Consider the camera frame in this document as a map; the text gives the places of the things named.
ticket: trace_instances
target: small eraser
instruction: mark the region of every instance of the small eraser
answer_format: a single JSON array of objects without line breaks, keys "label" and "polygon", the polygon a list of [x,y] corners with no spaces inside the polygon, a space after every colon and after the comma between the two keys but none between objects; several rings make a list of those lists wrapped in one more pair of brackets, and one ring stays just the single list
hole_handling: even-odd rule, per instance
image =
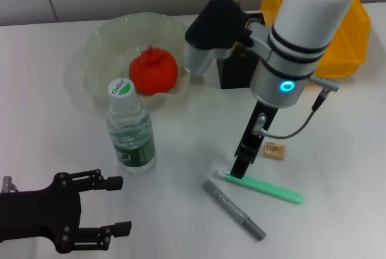
[{"label": "small eraser", "polygon": [[273,158],[281,161],[285,156],[285,145],[266,142],[264,144],[264,156],[266,158]]}]

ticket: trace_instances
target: tomato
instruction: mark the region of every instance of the tomato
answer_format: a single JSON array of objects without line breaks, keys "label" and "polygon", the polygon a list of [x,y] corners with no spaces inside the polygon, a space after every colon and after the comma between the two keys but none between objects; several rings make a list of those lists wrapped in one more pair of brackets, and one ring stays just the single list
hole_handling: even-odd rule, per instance
[{"label": "tomato", "polygon": [[131,62],[128,76],[139,93],[165,92],[177,81],[177,63],[168,51],[149,47]]}]

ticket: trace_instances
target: plastic bottle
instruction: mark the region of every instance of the plastic bottle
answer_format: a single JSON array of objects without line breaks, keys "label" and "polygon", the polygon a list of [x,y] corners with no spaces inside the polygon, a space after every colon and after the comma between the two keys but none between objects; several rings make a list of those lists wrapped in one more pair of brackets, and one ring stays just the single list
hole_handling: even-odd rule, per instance
[{"label": "plastic bottle", "polygon": [[129,173],[147,171],[156,163],[150,114],[129,79],[115,79],[108,91],[107,127],[119,164]]}]

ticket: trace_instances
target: toothbrush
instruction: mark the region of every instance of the toothbrush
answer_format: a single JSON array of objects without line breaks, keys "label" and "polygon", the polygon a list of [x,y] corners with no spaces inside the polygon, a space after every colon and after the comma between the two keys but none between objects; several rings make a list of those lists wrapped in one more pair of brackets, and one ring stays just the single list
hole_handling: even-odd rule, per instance
[{"label": "toothbrush", "polygon": [[224,179],[225,181],[232,182],[234,184],[240,185],[242,187],[251,188],[252,190],[259,191],[264,194],[269,194],[270,196],[277,197],[287,202],[295,203],[300,205],[304,202],[304,197],[302,194],[296,193],[295,191],[287,190],[278,185],[270,184],[269,182],[258,181],[249,176],[244,176],[242,179],[231,176],[229,171],[218,170],[216,172],[217,177]]}]

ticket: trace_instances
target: yellow plastic bin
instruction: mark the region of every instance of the yellow plastic bin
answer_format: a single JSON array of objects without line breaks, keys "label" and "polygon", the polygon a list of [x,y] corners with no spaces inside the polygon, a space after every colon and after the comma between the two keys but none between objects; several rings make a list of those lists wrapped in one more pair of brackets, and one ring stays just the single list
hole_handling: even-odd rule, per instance
[{"label": "yellow plastic bin", "polygon": [[[272,26],[282,0],[262,0],[265,24]],[[339,78],[353,74],[365,61],[370,18],[359,0],[354,0],[335,33],[315,75]]]}]

